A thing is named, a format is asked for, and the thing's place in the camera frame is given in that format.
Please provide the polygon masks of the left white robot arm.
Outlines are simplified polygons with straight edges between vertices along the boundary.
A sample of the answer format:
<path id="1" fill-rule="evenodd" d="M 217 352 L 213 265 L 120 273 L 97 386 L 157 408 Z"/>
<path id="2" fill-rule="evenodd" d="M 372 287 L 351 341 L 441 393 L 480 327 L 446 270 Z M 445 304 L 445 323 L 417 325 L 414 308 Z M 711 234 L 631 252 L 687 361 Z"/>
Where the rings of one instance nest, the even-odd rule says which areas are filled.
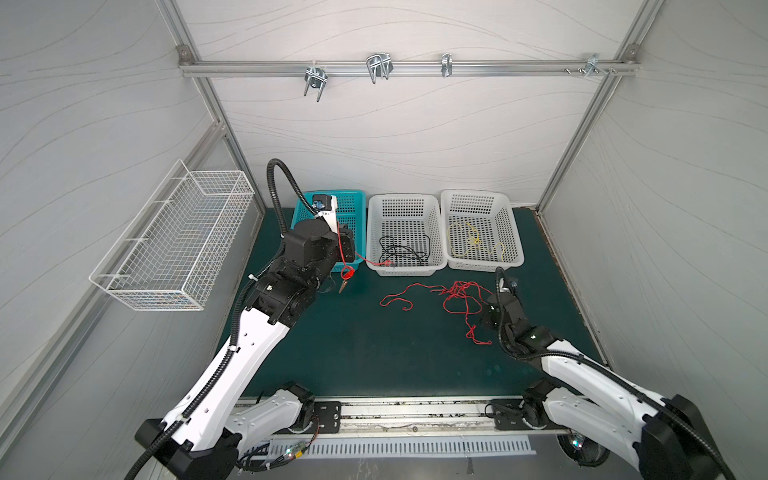
<path id="1" fill-rule="evenodd" d="M 336 264 L 357 257 L 353 232 L 337 218 L 338 200 L 305 199 L 287 165 L 271 159 L 267 187 L 281 243 L 270 262 L 237 295 L 230 335 L 188 393 L 164 417 L 146 420 L 135 435 L 143 447 L 126 476 L 156 460 L 178 479 L 226 479 L 286 466 L 305 454 L 307 440 L 275 459 L 259 455 L 282 430 L 317 435 L 315 397 L 289 382 L 244 410 L 236 405 L 261 365 L 315 301 Z"/>

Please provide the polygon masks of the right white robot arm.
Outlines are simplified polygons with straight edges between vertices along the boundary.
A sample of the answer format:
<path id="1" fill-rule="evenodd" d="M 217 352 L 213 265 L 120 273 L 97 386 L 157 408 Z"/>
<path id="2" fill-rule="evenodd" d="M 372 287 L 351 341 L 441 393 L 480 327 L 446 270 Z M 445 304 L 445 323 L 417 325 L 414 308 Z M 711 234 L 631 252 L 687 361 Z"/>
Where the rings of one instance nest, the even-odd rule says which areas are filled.
<path id="1" fill-rule="evenodd" d="M 574 461 L 593 444 L 645 479 L 734 478 L 692 401 L 642 388 L 549 328 L 531 324 L 516 281 L 501 267 L 488 303 L 502 352 L 543 375 L 525 392 L 518 414 L 532 429 L 550 423 L 567 429 L 561 448 Z"/>

